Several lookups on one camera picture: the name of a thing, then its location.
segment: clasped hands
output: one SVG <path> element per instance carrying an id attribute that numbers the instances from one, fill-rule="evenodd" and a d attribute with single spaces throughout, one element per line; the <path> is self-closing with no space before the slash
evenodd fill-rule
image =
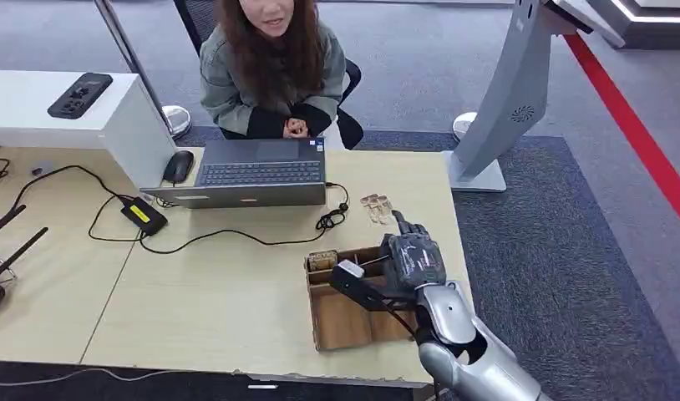
<path id="1" fill-rule="evenodd" d="M 284 138 L 307 138 L 308 126 L 302 119 L 288 119 L 283 125 Z"/>

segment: laptop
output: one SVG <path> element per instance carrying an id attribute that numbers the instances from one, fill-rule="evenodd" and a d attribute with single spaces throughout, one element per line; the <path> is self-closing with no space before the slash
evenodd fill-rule
<path id="1" fill-rule="evenodd" d="M 214 140 L 195 186 L 141 192 L 190 209 L 325 205 L 323 138 Z"/>

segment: white pole base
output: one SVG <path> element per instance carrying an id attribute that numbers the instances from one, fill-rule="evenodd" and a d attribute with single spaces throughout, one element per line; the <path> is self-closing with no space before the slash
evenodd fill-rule
<path id="1" fill-rule="evenodd" d="M 478 117 L 478 113 L 470 111 L 459 115 L 453 120 L 453 136 L 456 142 L 460 142 L 463 139 L 465 133 L 468 132 L 468 128 L 470 128 L 470 123 L 475 121 L 476 117 Z"/>
<path id="2" fill-rule="evenodd" d="M 497 160 L 493 160 L 473 180 L 466 181 L 458 175 L 458 171 L 461 171 L 458 156 L 452 150 L 443 151 L 441 154 L 446 159 L 451 190 L 463 192 L 505 192 L 507 190 L 505 177 L 502 176 L 502 170 Z"/>
<path id="3" fill-rule="evenodd" d="M 192 126 L 190 112 L 180 106 L 163 106 L 163 114 L 168 120 L 173 140 L 187 134 Z"/>

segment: wooden desk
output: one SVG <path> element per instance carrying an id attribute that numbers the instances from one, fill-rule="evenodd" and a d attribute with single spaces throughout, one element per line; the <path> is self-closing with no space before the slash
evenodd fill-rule
<path id="1" fill-rule="evenodd" d="M 202 149 L 194 151 L 200 160 Z M 383 233 L 397 232 L 396 226 L 372 223 L 359 203 L 366 195 L 385 194 L 408 219 L 429 229 L 449 276 L 470 294 L 443 157 L 328 151 L 327 178 L 347 187 L 350 212 L 342 226 L 313 243 L 261 246 L 222 234 L 168 256 L 136 245 L 83 362 L 283 379 L 387 380 L 375 382 L 380 385 L 431 382 L 410 342 L 316 351 L 302 264 L 312 251 L 376 246 Z M 318 217 L 342 199 L 338 188 L 328 190 L 327 207 L 169 209 L 164 213 L 170 225 L 147 244 L 170 250 L 221 228 L 268 241 L 312 238 Z"/>
<path id="2" fill-rule="evenodd" d="M 0 182 L 0 217 L 33 177 L 38 160 L 55 168 L 76 164 L 99 174 L 114 191 L 136 190 L 105 150 L 0 149 L 12 161 Z M 109 197 L 99 183 L 70 170 L 35 184 L 23 198 L 27 209 L 0 231 L 0 258 L 12 255 L 40 228 L 45 234 L 13 266 L 15 286 L 0 305 L 0 360 L 78 363 L 84 355 L 130 243 L 93 241 L 87 230 Z M 133 238 L 137 230 L 111 202 L 97 225 L 100 236 Z"/>

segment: cardboard box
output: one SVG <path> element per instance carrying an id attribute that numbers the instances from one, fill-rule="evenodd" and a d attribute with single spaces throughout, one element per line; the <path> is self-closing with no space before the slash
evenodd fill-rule
<path id="1" fill-rule="evenodd" d="M 379 258 L 379 247 L 351 251 L 315 252 L 305 263 L 308 296 L 311 302 L 313 339 L 318 351 L 338 348 L 361 347 L 375 342 L 408 340 L 411 336 L 406 329 L 387 312 L 369 312 L 330 287 L 328 280 L 334 263 L 325 263 L 321 269 L 312 268 L 311 261 L 321 253 L 337 254 L 337 261 L 345 259 L 362 264 Z M 382 262 L 369 264 L 364 280 L 384 285 Z M 407 323 L 416 327 L 413 312 L 397 311 Z"/>

